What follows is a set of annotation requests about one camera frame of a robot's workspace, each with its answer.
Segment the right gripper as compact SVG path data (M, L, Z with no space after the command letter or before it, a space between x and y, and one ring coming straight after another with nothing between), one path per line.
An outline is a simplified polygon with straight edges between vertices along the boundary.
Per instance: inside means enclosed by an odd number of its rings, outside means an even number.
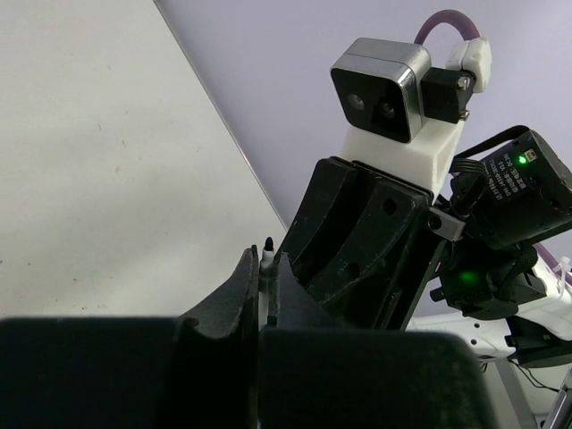
M335 321L403 330L464 226L430 191L332 156L317 162L280 250Z

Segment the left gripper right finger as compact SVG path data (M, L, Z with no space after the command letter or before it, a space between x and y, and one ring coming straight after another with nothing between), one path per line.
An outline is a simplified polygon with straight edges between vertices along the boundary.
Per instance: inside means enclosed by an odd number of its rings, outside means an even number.
M263 428L493 428L479 365L459 337L332 324L278 263L277 322L258 337Z

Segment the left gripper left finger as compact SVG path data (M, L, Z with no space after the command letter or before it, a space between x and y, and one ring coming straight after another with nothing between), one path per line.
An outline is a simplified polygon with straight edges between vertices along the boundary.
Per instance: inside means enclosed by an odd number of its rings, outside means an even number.
M254 428L258 254L167 317L1 323L4 428Z

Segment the white pen black tip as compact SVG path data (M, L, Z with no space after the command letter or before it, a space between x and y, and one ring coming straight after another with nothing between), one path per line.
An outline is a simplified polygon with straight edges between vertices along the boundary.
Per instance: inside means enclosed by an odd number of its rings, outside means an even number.
M262 329L267 322L270 283L272 279L274 244L271 237L265 239L258 273L258 326Z

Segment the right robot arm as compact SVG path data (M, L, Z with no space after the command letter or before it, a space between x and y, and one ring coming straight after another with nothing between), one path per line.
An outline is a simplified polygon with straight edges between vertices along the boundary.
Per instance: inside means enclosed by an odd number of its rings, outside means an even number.
M279 248L264 428L493 428L481 365L571 360L571 173L526 126L464 152L462 123L349 129Z

